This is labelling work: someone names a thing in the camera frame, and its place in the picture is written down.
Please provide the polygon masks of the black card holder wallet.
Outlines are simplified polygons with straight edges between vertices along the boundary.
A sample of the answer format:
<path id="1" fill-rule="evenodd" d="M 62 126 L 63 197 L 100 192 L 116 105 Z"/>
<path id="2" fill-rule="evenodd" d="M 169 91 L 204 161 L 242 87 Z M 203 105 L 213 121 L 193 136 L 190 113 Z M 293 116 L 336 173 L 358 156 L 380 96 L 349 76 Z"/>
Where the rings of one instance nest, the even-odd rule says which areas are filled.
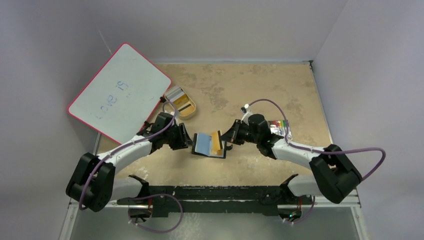
<path id="1" fill-rule="evenodd" d="M 220 139 L 222 141 L 222 153 L 220 155 L 212 155 L 211 154 L 211 135 L 199 132 L 195 133 L 193 136 L 193 143 L 191 153 L 193 155 L 208 157 L 208 158 L 218 158 L 225 159 L 227 155 L 227 151 L 231 151 L 233 149 L 233 145 L 228 145 L 228 143 L 222 140 L 222 135 Z"/>

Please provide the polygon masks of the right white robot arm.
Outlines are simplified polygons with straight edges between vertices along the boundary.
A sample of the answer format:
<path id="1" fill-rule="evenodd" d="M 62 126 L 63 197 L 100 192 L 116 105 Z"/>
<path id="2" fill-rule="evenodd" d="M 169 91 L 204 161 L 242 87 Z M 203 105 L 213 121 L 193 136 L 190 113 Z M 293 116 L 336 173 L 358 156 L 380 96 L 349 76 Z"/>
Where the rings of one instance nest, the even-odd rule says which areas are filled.
<path id="1" fill-rule="evenodd" d="M 311 170 L 310 175 L 294 174 L 282 184 L 280 196 L 288 204 L 301 196 L 323 196 L 339 204 L 363 180 L 345 153 L 335 145 L 313 149 L 291 146 L 287 137 L 275 134 L 261 114 L 253 114 L 247 122 L 236 119 L 221 139 L 234 144 L 255 144 L 259 152 L 274 160 L 286 160 Z"/>

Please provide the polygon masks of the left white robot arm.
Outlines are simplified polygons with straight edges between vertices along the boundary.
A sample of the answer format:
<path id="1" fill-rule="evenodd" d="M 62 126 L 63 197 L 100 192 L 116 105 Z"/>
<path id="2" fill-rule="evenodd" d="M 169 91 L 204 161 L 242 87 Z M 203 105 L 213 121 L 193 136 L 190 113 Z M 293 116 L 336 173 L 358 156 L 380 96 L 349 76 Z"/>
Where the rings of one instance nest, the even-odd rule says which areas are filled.
<path id="1" fill-rule="evenodd" d="M 115 198 L 118 189 L 115 176 L 136 160 L 149 156 L 164 145 L 173 151 L 193 144 L 183 123 L 161 112 L 153 123 L 145 122 L 141 130 L 118 147 L 95 155 L 83 154 L 66 186 L 65 193 L 78 201 L 80 210 L 99 212 Z"/>

